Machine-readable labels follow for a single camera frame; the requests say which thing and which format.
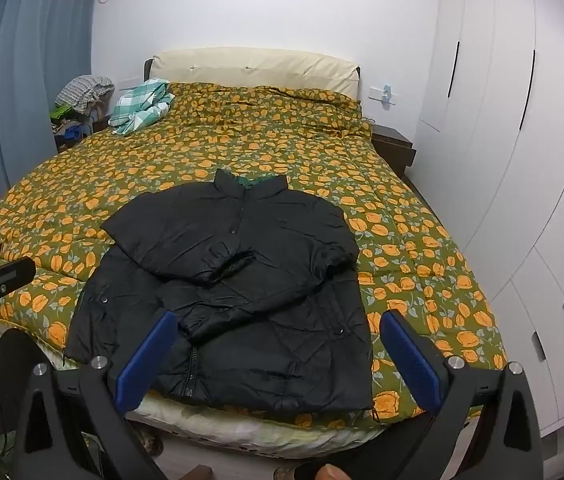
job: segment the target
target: finger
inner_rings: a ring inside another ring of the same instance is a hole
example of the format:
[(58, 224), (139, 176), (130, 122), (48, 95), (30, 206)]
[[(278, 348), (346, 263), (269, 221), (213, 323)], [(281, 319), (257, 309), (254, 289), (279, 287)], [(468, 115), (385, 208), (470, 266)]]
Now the finger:
[(327, 464), (318, 471), (315, 480), (351, 480), (351, 478), (339, 467)]

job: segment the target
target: cream headboard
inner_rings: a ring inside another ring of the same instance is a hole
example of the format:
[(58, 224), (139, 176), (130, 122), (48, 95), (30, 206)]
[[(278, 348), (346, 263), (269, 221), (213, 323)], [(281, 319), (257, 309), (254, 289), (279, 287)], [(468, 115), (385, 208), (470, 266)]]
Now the cream headboard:
[(357, 99), (359, 68), (337, 57), (273, 48), (212, 47), (161, 52), (144, 65), (144, 78), (224, 86), (322, 88)]

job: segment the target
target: blue gripper pad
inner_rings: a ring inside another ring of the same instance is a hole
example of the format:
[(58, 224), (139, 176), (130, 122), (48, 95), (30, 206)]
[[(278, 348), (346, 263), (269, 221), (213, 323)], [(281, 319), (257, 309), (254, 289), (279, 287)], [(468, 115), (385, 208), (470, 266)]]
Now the blue gripper pad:
[(114, 400), (120, 413), (140, 405), (176, 336), (177, 316), (166, 310), (117, 377)]
[(382, 314), (380, 339), (417, 405), (425, 412), (437, 413), (448, 385), (438, 349), (429, 339), (418, 335), (396, 310)]

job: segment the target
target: metal screw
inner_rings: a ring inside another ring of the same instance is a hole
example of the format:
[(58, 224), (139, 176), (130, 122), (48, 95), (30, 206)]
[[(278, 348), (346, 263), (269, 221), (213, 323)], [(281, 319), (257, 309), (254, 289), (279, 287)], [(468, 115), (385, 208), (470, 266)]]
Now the metal screw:
[(46, 373), (47, 369), (48, 369), (48, 367), (44, 363), (39, 363), (38, 365), (34, 366), (33, 374), (35, 374), (37, 376), (42, 376)]
[(524, 371), (522, 365), (517, 361), (511, 361), (508, 364), (508, 369), (511, 371), (513, 375), (520, 375)]
[(103, 355), (98, 355), (97, 357), (93, 357), (90, 365), (95, 368), (95, 370), (101, 370), (108, 365), (108, 359)]
[(453, 370), (460, 370), (461, 368), (464, 368), (464, 365), (466, 364), (464, 359), (457, 355), (450, 356), (447, 362)]

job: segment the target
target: floral comforter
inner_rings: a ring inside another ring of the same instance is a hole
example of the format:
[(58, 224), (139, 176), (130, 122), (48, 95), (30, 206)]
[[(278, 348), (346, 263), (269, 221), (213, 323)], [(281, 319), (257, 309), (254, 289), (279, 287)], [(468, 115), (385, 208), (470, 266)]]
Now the floral comforter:
[(421, 412), (379, 340), (387, 309), (445, 355), (503, 367), (502, 338), (469, 264), (378, 157), (359, 102), (316, 89), (195, 83), (170, 91), (171, 111), (159, 123), (129, 137), (96, 134), (41, 164), (0, 201), (2, 258), (27, 255), (38, 267), (30, 285), (4, 298), (2, 322), (61, 352), (81, 287), (112, 243), (100, 224), (119, 207), (144, 191), (211, 180), (216, 168), (247, 178), (284, 173), (290, 188), (339, 205), (355, 233), (376, 412), (306, 413), (287, 422), (372, 426)]

